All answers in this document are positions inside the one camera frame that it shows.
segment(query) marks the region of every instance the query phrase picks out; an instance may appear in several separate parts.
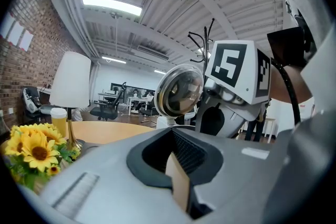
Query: paper on wall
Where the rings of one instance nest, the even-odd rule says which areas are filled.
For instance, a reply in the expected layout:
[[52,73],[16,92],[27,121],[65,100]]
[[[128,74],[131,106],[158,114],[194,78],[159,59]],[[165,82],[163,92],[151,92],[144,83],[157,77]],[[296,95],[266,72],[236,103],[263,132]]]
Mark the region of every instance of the paper on wall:
[[27,51],[29,48],[30,42],[32,41],[32,38],[33,38],[33,35],[28,30],[25,30],[19,47]]
[[9,12],[6,13],[4,20],[0,24],[0,36],[3,38],[7,37],[7,34],[14,22],[14,18],[10,15]]
[[17,45],[17,42],[19,41],[20,35],[23,31],[23,26],[19,24],[19,22],[15,22],[12,31],[10,31],[8,36],[8,42],[11,42],[13,45]]

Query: brick wall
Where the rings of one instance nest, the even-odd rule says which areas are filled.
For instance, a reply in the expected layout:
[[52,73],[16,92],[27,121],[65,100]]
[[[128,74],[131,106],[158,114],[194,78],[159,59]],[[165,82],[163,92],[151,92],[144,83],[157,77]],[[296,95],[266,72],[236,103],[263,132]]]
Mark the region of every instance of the brick wall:
[[[22,86],[52,84],[64,52],[84,52],[64,26],[51,0],[13,0],[9,12],[34,35],[27,52],[0,38],[0,110],[11,127],[22,124]],[[8,114],[9,108],[14,109],[14,114]]]

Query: ceiling light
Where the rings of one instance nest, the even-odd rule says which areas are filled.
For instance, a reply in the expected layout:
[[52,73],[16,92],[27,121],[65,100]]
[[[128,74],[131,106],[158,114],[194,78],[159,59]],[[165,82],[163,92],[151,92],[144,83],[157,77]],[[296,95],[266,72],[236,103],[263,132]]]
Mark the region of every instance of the ceiling light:
[[116,59],[108,58],[108,57],[105,57],[105,56],[103,56],[102,58],[105,59],[106,62],[114,61],[114,62],[126,63],[125,61],[116,60]]
[[84,5],[114,8],[140,16],[142,8],[116,0],[83,0]]
[[166,73],[165,73],[165,72],[162,72],[162,71],[154,70],[154,72],[156,72],[156,73],[160,73],[160,74],[163,74],[163,75],[166,75]]
[[[201,49],[198,49],[198,51],[199,51],[200,53],[202,53],[202,51],[203,51],[203,50],[201,50]],[[210,56],[211,56],[211,53],[210,53],[210,52],[208,52],[208,57],[210,58]]]

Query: person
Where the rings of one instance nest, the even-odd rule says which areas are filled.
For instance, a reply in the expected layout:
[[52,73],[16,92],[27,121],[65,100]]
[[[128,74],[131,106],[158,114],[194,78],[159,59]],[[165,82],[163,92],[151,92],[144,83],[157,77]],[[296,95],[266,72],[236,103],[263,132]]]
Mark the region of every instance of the person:
[[266,108],[264,113],[260,112],[258,117],[254,120],[254,121],[250,121],[248,123],[248,127],[247,127],[247,131],[246,131],[246,136],[245,136],[245,140],[246,141],[250,141],[251,140],[251,136],[253,133],[254,128],[257,126],[256,128],[256,135],[254,136],[253,141],[254,142],[259,142],[260,138],[261,138],[261,134],[263,132],[264,129],[264,125],[265,125],[265,119],[266,119],[266,114],[267,114],[267,107],[269,106],[269,102],[266,104]]
[[[154,98],[154,93],[152,91],[148,92],[146,98],[148,100],[148,103],[152,102]],[[139,104],[133,110],[131,110],[131,112],[135,114],[139,114],[139,109],[143,104],[146,104],[146,102],[139,102]]]

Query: lamp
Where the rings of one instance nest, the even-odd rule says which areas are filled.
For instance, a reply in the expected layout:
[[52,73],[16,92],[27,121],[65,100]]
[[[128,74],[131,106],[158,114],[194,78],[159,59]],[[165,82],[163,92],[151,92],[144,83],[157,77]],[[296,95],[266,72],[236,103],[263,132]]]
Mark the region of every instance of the lamp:
[[89,77],[91,60],[76,52],[67,51],[59,64],[50,103],[68,108],[68,148],[81,145],[76,141],[71,123],[71,109],[89,105]]

